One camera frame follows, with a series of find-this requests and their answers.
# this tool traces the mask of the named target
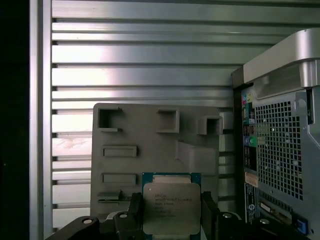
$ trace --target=dark background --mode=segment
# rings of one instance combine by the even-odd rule
[[[29,0],[1,2],[0,239],[29,238]]]

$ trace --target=metal mesh grille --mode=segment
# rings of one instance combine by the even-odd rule
[[[290,101],[257,107],[256,122],[259,180],[303,200],[300,119]]]

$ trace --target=corrugated metal wall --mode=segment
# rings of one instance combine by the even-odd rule
[[[213,106],[231,129],[230,73],[320,26],[319,8],[227,2],[52,1],[53,228],[90,213],[95,103]],[[233,211],[232,131],[220,140],[219,206]]]

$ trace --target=intel xeon processor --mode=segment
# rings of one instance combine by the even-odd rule
[[[142,181],[145,234],[197,235],[200,232],[199,173],[144,173]]]

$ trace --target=horizontal metal slat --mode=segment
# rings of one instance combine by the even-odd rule
[[[52,1],[53,18],[318,24],[318,11],[317,8],[234,4]]]
[[[92,114],[52,115],[53,133],[92,132]]]
[[[235,196],[236,183],[234,178],[220,178],[218,182],[219,197]]]
[[[234,129],[234,114],[232,111],[220,112],[220,117],[222,117],[222,128],[224,130]]]
[[[219,166],[219,175],[234,174],[236,167],[234,165],[222,165]]]
[[[223,166],[234,166],[235,159],[234,156],[220,156],[219,157],[219,167]],[[52,169],[57,170],[80,170],[80,169],[90,169],[91,160],[60,160],[52,162]]]
[[[217,99],[232,98],[231,88],[169,88],[161,89],[97,89],[97,90],[57,90],[52,92],[53,100],[67,99]]]
[[[228,200],[228,201],[218,201],[218,208],[221,212],[236,212],[236,201]]]
[[[53,209],[52,227],[63,228],[73,220],[83,216],[90,216],[89,207]]]
[[[91,137],[53,138],[52,156],[83,156],[91,155]]]
[[[233,129],[233,113],[221,112],[222,128]],[[54,114],[52,115],[53,133],[92,132],[93,114]]]
[[[216,108],[232,108],[233,99],[128,99],[128,100],[110,100],[110,101],[53,101],[53,110],[91,110],[97,103],[110,104],[161,104],[161,105],[184,105],[184,106],[208,106]]]
[[[53,161],[52,170],[79,170],[79,169],[90,169],[91,160],[80,160],[80,161]]]
[[[241,65],[268,46],[54,45],[53,63]]]
[[[52,172],[52,180],[54,181],[89,180],[89,179],[91,179],[91,170]]]
[[[235,157],[233,155],[219,157],[219,165],[234,165],[234,164],[235,164]]]
[[[152,43],[223,43],[223,44],[276,44],[284,36],[245,36],[227,34],[132,34],[132,33],[53,33],[53,41],[108,41]]]
[[[235,181],[233,178],[219,179],[218,184],[219,197],[234,196]],[[52,203],[60,205],[89,203],[90,191],[90,184],[54,185],[52,186]]]
[[[90,203],[90,184],[53,185],[53,204]]]
[[[234,138],[232,134],[219,136],[219,152],[232,152]],[[91,137],[68,137],[52,139],[52,156],[87,156],[92,152]]]
[[[232,134],[219,136],[219,152],[233,152],[234,145],[234,136]]]
[[[229,68],[53,68],[53,86],[230,86]]]
[[[245,26],[214,24],[161,24],[161,23],[119,23],[119,22],[54,22],[54,33],[139,33],[139,34],[209,34],[230,36],[278,36],[293,34],[302,27],[292,26]]]

